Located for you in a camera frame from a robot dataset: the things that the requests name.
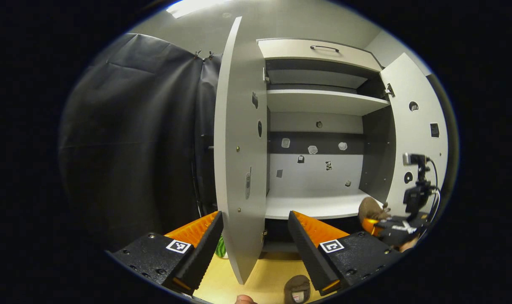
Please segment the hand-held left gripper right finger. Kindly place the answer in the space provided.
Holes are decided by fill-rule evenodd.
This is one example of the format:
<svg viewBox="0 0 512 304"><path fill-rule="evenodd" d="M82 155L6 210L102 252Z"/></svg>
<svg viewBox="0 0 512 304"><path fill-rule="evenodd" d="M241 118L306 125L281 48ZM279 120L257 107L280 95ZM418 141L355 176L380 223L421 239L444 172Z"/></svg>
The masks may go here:
<svg viewBox="0 0 512 304"><path fill-rule="evenodd" d="M402 257L369 232L347 233L294 210L288 230L321 296L356 287Z"/></svg>

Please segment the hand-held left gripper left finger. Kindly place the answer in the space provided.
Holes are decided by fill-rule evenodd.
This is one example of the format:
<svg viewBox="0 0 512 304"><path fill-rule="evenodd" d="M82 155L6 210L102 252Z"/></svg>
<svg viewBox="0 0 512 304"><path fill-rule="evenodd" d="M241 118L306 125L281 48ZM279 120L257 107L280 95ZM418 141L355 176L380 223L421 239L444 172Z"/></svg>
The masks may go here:
<svg viewBox="0 0 512 304"><path fill-rule="evenodd" d="M148 281L191 296L200 287L222 232L223 214L215 211L166 234L148 232L109 255Z"/></svg>

